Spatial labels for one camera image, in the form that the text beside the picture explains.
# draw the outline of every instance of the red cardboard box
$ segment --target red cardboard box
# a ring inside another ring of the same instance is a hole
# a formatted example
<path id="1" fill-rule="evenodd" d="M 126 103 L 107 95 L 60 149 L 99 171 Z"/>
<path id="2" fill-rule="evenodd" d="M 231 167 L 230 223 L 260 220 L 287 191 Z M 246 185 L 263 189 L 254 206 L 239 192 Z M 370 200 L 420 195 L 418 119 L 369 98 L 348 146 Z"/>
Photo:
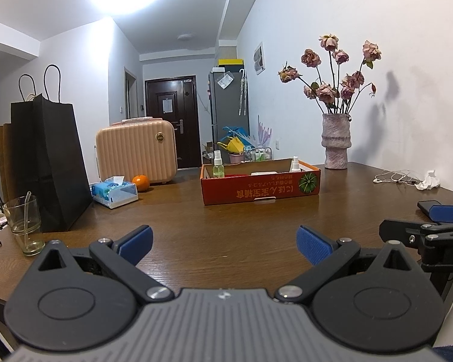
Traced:
<path id="1" fill-rule="evenodd" d="M 301 172 L 291 173 L 292 159 L 266 160 L 225 165 L 225 178 L 212 178 L 213 165 L 201 168 L 203 203 L 230 204 L 258 199 L 308 196 L 319 194 L 320 169 L 299 160 Z M 278 174 L 251 176 L 255 172 Z"/>

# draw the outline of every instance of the blue gripper pad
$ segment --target blue gripper pad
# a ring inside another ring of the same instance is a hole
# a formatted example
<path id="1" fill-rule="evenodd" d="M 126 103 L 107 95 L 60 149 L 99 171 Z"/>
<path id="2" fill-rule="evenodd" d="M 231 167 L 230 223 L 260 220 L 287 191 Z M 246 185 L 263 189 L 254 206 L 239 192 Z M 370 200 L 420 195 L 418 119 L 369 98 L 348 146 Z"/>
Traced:
<path id="1" fill-rule="evenodd" d="M 297 230 L 297 249 L 312 265 L 319 264 L 336 249 L 337 243 L 318 232 L 300 226 Z"/>
<path id="2" fill-rule="evenodd" d="M 133 237 L 123 242 L 117 254 L 126 259 L 133 265 L 136 265 L 141 259 L 146 256 L 153 247 L 153 230 L 151 227 L 146 227 L 137 232 Z"/>
<path id="3" fill-rule="evenodd" d="M 453 205 L 434 205 L 429 210 L 429 218 L 437 223 L 453 223 Z"/>

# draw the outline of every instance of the watermelon picture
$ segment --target watermelon picture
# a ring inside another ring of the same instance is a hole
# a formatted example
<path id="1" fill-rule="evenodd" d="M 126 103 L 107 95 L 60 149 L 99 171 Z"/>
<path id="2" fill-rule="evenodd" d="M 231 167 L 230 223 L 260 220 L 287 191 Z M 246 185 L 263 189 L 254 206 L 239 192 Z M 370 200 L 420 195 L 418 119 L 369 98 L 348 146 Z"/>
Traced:
<path id="1" fill-rule="evenodd" d="M 304 194 L 312 193 L 317 186 L 317 176 L 314 173 L 305 174 L 298 182 L 298 188 Z"/>

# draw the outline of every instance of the glass cup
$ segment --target glass cup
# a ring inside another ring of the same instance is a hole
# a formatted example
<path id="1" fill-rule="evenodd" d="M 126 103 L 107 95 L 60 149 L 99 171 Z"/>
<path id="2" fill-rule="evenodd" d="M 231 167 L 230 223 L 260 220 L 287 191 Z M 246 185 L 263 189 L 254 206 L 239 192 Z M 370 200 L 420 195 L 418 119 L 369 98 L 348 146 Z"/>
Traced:
<path id="1" fill-rule="evenodd" d="M 25 196 L 10 200 L 3 206 L 8 226 L 25 256 L 34 256 L 45 246 L 40 225 L 37 198 L 30 196 L 27 204 L 27 224 L 25 224 Z"/>

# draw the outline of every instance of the orange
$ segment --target orange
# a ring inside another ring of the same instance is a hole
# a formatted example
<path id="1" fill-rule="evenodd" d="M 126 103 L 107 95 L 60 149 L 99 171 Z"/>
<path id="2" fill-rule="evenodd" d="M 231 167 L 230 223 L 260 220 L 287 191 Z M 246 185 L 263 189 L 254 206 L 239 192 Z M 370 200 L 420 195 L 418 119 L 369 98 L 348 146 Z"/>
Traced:
<path id="1" fill-rule="evenodd" d="M 138 192 L 146 192 L 149 188 L 149 178 L 146 176 L 136 176 L 131 182 L 136 184 Z"/>

